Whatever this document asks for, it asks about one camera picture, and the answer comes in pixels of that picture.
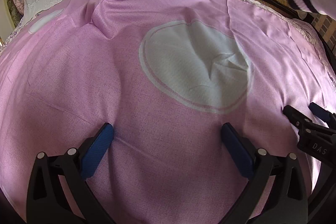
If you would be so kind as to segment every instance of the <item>bed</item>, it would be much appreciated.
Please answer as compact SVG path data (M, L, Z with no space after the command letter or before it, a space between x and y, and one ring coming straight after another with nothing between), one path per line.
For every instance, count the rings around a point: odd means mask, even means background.
M63 0L34 16L0 57L0 185L23 219L30 159L104 121L117 135L88 184L118 223L218 223L246 184L220 145L224 121L274 155L294 151L311 194L320 163L281 113L335 112L310 25L256 0Z

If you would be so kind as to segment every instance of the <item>metal pin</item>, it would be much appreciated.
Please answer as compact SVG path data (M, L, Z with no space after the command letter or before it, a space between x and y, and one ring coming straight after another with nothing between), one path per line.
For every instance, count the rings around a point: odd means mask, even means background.
M72 156L72 155L76 154L76 152L77 152L77 149L76 149L76 148L70 148L70 149L68 150L68 155Z
M265 149L263 149L263 148L259 148L258 149L258 154L262 155L262 156L265 156L267 154L267 151Z
M296 160L296 155L294 153L289 153L289 157L292 159L292 160Z
M40 153L37 154L37 158L38 159L43 159L44 155L45 154L43 152L40 152Z

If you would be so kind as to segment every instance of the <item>white oval patch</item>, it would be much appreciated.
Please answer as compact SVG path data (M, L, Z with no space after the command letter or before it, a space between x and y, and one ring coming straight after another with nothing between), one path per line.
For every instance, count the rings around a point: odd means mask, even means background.
M200 111L232 111L252 82L252 64L236 41L198 20L151 29L139 59L158 89Z

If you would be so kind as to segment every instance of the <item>pink fabric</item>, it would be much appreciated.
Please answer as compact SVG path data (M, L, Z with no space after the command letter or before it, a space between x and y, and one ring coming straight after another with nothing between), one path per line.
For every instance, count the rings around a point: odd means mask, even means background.
M234 37L253 63L251 90L230 113L185 106L141 68L150 29L194 19ZM221 143L225 122L273 155L296 153L309 194L318 164L296 148L282 108L291 104L314 121L312 101L336 111L314 47L241 0L64 0L4 50L0 87L0 185L22 217L36 154L78 147L104 122L114 125L115 139L88 184L117 223L218 223L247 182Z

